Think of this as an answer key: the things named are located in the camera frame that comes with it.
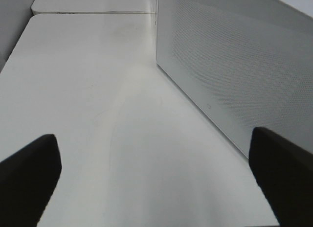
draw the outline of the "desk surface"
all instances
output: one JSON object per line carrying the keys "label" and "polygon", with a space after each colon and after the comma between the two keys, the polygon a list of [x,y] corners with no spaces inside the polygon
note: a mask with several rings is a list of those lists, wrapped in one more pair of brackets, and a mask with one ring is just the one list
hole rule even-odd
{"label": "desk surface", "polygon": [[40,227],[276,224],[247,160],[160,70],[153,15],[36,15],[0,74],[0,159],[54,133]]}
{"label": "desk surface", "polygon": [[39,13],[154,13],[156,0],[35,0]]}

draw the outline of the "white wall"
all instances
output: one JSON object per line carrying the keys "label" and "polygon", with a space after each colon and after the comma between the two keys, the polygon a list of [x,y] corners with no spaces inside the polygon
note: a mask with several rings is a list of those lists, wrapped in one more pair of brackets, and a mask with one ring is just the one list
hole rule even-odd
{"label": "white wall", "polygon": [[[34,0],[0,0],[0,54],[5,60],[32,16]],[[3,59],[0,57],[0,70]]]}

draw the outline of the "white partition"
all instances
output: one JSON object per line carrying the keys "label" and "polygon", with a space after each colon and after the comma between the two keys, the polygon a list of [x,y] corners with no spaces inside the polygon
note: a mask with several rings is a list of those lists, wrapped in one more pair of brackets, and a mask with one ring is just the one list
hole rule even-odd
{"label": "white partition", "polygon": [[313,153],[313,0],[159,0],[157,62],[248,156],[264,126]]}

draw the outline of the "perforated surface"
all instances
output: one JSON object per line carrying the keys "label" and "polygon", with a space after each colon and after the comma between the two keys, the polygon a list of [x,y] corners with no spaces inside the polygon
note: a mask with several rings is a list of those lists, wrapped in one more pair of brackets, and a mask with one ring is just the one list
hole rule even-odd
{"label": "perforated surface", "polygon": [[313,149],[313,21],[221,1],[159,0],[159,65],[246,155],[255,126]]}

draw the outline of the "white table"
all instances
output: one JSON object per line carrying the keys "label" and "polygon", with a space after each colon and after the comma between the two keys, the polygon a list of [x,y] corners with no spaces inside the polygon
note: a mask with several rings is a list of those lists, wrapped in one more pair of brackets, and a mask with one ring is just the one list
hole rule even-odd
{"label": "white table", "polygon": [[246,158],[155,62],[153,15],[37,15],[0,74],[0,159],[54,133],[40,227],[277,221]]}
{"label": "white table", "polygon": [[156,0],[35,0],[39,13],[154,13]]}

